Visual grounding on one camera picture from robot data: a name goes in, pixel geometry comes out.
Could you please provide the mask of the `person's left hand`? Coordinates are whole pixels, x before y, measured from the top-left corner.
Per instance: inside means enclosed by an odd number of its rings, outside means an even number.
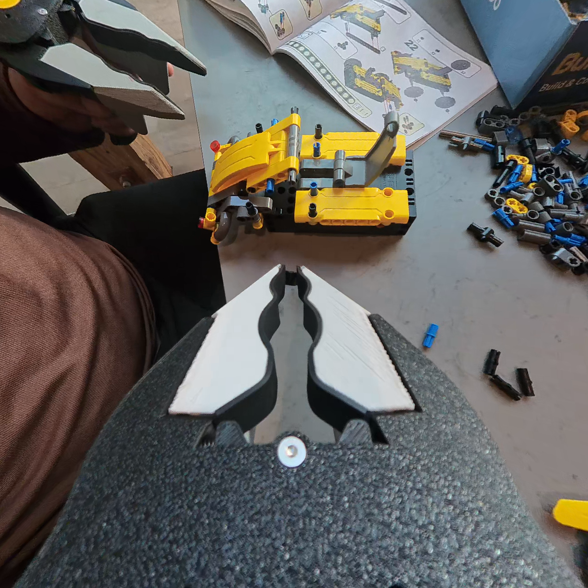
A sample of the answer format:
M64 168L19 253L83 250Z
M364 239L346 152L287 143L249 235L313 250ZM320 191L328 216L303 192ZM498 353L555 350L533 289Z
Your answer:
M137 132L99 100L44 91L13 68L5 68L5 79L20 106L61 130L81 134L99 129L115 145L129 145L136 139Z

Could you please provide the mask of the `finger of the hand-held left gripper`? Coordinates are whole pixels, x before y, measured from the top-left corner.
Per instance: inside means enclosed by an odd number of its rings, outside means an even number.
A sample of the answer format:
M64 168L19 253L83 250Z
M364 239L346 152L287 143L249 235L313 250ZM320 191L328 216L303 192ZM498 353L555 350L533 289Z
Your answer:
M101 45L146 55L202 77L206 66L126 1L79 1L78 14Z
M144 120L145 116L185 119L181 108L162 91L108 64L87 48L38 37L37 50L43 72L38 84L44 90L95 100L122 120Z

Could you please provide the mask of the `pile of small building parts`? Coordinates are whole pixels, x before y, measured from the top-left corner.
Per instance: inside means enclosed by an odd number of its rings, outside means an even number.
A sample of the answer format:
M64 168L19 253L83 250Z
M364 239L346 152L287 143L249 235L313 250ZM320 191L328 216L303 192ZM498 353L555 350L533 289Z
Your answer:
M475 133L442 129L454 151L485 154L496 173L484 195L492 218L556 268L587 277L587 102L571 108L498 105Z

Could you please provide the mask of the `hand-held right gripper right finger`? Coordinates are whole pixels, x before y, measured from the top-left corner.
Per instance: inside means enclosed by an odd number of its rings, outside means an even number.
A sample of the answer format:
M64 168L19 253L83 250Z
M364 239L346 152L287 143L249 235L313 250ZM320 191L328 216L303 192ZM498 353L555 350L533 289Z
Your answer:
M371 313L307 267L297 268L296 283L312 339L307 398L313 412L338 432L351 420L381 432L378 416L414 412L416 401Z

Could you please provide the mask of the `blue cardboard box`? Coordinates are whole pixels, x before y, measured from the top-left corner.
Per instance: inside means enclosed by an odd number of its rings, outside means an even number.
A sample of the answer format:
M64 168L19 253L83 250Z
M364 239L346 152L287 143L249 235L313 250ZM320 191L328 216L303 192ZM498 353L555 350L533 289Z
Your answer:
M461 1L514 109L587 102L587 1Z

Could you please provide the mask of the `yellow toy vehicle model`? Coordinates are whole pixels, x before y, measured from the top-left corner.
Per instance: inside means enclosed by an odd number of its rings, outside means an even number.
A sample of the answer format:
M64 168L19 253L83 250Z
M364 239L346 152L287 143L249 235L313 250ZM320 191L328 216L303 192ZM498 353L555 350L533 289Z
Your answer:
M210 144L209 196L198 228L214 245L249 233L402 236L416 219L412 152L399 115L376 132L302 133L298 108L268 128Z

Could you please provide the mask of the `black long axle pin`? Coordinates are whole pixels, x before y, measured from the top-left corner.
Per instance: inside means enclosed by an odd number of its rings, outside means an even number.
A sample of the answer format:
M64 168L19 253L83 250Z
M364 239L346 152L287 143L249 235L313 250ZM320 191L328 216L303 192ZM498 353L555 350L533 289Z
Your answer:
M489 244L493 247L500 247L504 241L500 239L490 227L482 227L478 224L471 223L467 227L467 232L470 233L478 242Z

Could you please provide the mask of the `instruction booklet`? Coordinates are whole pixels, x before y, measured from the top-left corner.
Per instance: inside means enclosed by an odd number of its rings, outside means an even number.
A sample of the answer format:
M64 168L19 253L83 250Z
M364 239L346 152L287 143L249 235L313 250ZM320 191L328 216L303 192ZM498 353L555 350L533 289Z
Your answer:
M288 55L362 126L399 115L417 147L497 87L489 65L453 45L405 1L208 1Z

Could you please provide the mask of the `wooden beam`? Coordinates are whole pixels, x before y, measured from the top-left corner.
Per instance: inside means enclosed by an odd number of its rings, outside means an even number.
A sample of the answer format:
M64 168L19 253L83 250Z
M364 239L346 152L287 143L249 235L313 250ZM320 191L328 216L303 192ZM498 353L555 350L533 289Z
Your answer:
M109 190L173 177L172 166L145 135L137 135L128 145L115 145L106 137L99 146L69 155Z

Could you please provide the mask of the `yellow curved panel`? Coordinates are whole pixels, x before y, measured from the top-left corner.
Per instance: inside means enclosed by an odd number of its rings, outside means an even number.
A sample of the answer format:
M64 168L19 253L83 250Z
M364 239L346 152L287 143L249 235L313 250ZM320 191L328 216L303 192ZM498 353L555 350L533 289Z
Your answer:
M587 533L587 500L559 499L552 515L560 525Z

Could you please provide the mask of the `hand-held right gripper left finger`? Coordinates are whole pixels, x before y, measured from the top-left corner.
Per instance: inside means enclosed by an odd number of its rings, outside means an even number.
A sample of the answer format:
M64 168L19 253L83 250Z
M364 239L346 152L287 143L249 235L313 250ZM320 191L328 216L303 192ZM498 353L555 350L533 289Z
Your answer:
M271 338L286 285L276 265L212 315L212 323L168 408L174 416L237 422L253 430L273 410L277 374Z

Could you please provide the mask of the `grey desk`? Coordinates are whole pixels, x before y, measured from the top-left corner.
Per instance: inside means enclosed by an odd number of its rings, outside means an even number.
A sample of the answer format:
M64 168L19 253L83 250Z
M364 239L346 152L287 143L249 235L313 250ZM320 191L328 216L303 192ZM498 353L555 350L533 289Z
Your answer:
M208 69L206 77L190 77L207 176L212 140L243 138L292 106L305 134L316 123L360 129L294 60L269 55L205 1L178 4L185 45ZM533 516L570 560L579 535L558 526L548 507L558 497L587 499L587 278L555 268L490 218L483 195L496 174L481 155L460 155L433 136L415 151L415 173L417 220L404 237L241 232L219 250L226 297L277 263L306 265L415 346L438 324L427 357L466 394ZM493 227L504 244L475 241L466 232L472 222ZM332 440L306 400L311 339L296 289L286 290L272 339L278 400L254 441L290 430ZM502 352L498 373L512 384L516 367L529 370L535 398L511 401L486 381L481 369L490 348Z

